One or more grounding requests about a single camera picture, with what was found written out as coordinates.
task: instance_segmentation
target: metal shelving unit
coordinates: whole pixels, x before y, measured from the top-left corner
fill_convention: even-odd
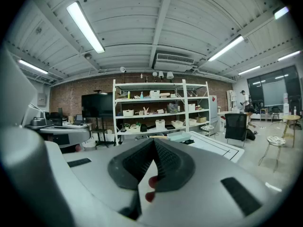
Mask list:
[[[197,91],[198,89],[205,87],[207,95],[204,96],[198,96]],[[150,91],[150,90],[172,90],[175,91],[175,94],[177,97],[173,98],[145,98],[145,99],[116,99],[116,90],[117,88],[121,91]],[[195,96],[187,96],[188,92],[191,91],[191,94],[194,94]],[[152,83],[121,83],[116,84],[116,80],[113,80],[113,112],[114,112],[114,129],[115,129],[115,138],[116,142],[118,142],[118,135],[143,135],[143,134],[153,134],[153,133],[160,133],[160,132],[166,132],[166,131],[176,131],[176,130],[186,130],[186,132],[189,131],[189,128],[196,127],[204,124],[209,123],[210,119],[210,107],[209,107],[209,92],[208,92],[208,84],[187,84],[186,81],[183,79],[182,83],[159,83],[159,82],[152,82]],[[188,101],[191,100],[197,100],[198,104],[203,102],[203,106],[208,106],[208,109],[202,109],[202,110],[195,110],[192,112],[188,111]],[[178,113],[161,113],[161,114],[150,114],[150,115],[134,115],[134,116],[116,116],[116,105],[120,104],[136,104],[136,103],[154,103],[154,102],[176,102],[179,103],[180,101],[184,104],[184,112],[178,112]],[[202,113],[202,112],[208,112],[208,119],[204,123],[196,123],[194,125],[189,125],[189,114],[193,113]],[[130,131],[121,132],[117,131],[116,127],[116,120],[117,119],[132,119],[132,118],[151,118],[151,117],[166,117],[166,116],[176,116],[178,118],[179,115],[185,115],[185,126],[182,126],[177,129],[173,130],[158,130],[156,128],[149,129],[147,132],[138,132],[138,133],[132,133]]]

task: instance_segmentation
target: floor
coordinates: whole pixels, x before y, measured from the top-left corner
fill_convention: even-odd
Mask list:
[[[278,154],[277,147],[270,146],[267,156],[263,159],[260,166],[258,166],[258,162],[264,155],[268,146],[266,140],[267,136],[282,136],[285,125],[283,123],[272,125],[271,122],[265,121],[252,121],[252,123],[257,126],[255,129],[252,128],[252,130],[256,130],[258,134],[254,141],[245,141],[245,152],[237,164],[264,183],[269,183],[270,185],[283,190],[293,182],[301,169],[303,144],[300,144],[300,142],[303,141],[303,131],[296,128],[294,148],[292,147],[293,139],[286,139],[286,144],[281,149],[278,168],[273,172]],[[292,128],[287,130],[287,133],[293,134],[293,132]],[[216,134],[215,138],[221,142],[226,143],[227,141],[227,139],[225,139],[225,134],[222,132]],[[228,143],[238,147],[243,146],[243,143],[237,140],[229,140]],[[144,211],[150,204],[145,199],[145,194],[153,191],[153,189],[148,185],[148,180],[150,177],[156,176],[157,173],[156,164],[152,162],[150,168],[139,184],[142,211]]]

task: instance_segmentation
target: shelf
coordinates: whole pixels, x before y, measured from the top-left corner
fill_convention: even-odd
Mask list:
[[[202,87],[206,87],[207,85],[205,84],[186,84],[186,89],[187,90],[197,90],[199,88],[202,88]]]
[[[140,90],[175,90],[183,88],[183,83],[161,83],[161,82],[142,82],[142,83],[119,83],[116,87],[121,91],[140,91]]]
[[[184,100],[183,97],[166,97],[166,98],[139,98],[139,99],[116,99],[116,103],[145,103],[145,102],[165,102],[165,101],[176,101],[176,100]]]
[[[130,131],[126,131],[126,132],[121,132],[119,131],[117,133],[117,135],[136,135],[136,134],[154,134],[154,133],[161,133],[161,132],[167,132],[167,131],[177,131],[177,130],[183,130],[185,129],[186,127],[185,126],[182,126],[180,128],[176,128],[176,129],[173,129],[173,130],[168,130],[168,129],[163,129],[163,130],[158,130],[156,128],[152,128],[152,129],[149,129],[147,130],[146,132],[138,132],[138,133],[132,133]]]
[[[187,100],[208,99],[207,96],[188,96]]]
[[[195,125],[190,125],[189,127],[196,127],[196,126],[207,124],[207,123],[209,123],[209,121],[206,121],[204,123],[196,123]],[[130,131],[126,131],[126,132],[119,131],[117,134],[118,135],[153,134],[153,133],[161,133],[161,132],[168,132],[168,131],[184,130],[185,128],[186,128],[186,126],[182,126],[180,128],[176,128],[176,129],[173,129],[173,130],[168,130],[168,129],[158,130],[156,128],[153,128],[153,129],[147,130],[146,132],[138,132],[138,133],[132,133]]]
[[[188,112],[188,113],[193,114],[193,113],[206,112],[206,111],[209,111],[209,109],[195,110],[195,111],[191,111],[191,112]]]
[[[209,123],[209,121],[205,121],[204,123],[195,123],[195,125],[190,125],[189,127],[195,127],[195,126],[199,126],[199,125],[203,125],[203,124],[207,124]]]
[[[185,112],[179,113],[159,113],[159,114],[150,114],[150,115],[134,115],[134,116],[116,116],[116,119],[133,119],[133,118],[151,118],[151,117],[164,117],[164,116],[174,116],[185,114]]]

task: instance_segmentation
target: black chair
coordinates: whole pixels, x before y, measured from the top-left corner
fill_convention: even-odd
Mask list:
[[[274,117],[280,119],[280,109],[277,106],[271,108],[271,122],[273,122]]]
[[[296,115],[300,116],[300,118],[302,118],[302,115],[300,115],[301,112],[301,96],[300,95],[296,95],[296,96],[289,96],[289,107],[291,109],[292,115],[294,114],[294,107],[296,108]],[[300,130],[302,130],[301,124],[298,123],[298,121],[295,121],[295,124],[290,124],[290,126],[298,126],[300,127]]]
[[[245,145],[246,139],[246,119],[247,115],[245,113],[227,113],[225,115],[226,119],[226,133],[225,138],[227,139],[234,139],[234,140],[241,140],[244,142],[243,147]]]
[[[54,125],[62,126],[62,116],[58,112],[51,112],[50,120],[53,121]]]

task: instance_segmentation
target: desk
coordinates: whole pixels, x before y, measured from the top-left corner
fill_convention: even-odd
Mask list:
[[[89,130],[91,130],[92,123],[84,123],[83,125],[74,125],[72,123],[62,123],[62,126],[66,128],[71,128],[71,129],[83,129],[89,127]]]
[[[260,121],[261,121],[261,118],[262,118],[262,111],[264,111],[264,113],[265,113],[265,120],[267,122],[268,109],[267,108],[261,108],[260,109]]]
[[[189,146],[219,154],[234,163],[244,154],[244,149],[222,143],[194,131],[190,131],[189,134],[192,135],[190,139],[195,141]]]
[[[282,136],[282,138],[284,138],[285,136],[289,136],[289,135],[286,134],[286,131],[287,131],[287,127],[289,126],[290,122],[293,121],[295,123],[296,120],[300,119],[300,116],[298,116],[298,115],[284,115],[284,116],[282,116],[282,119],[287,120],[287,122],[286,122],[287,125],[285,126],[283,136]]]

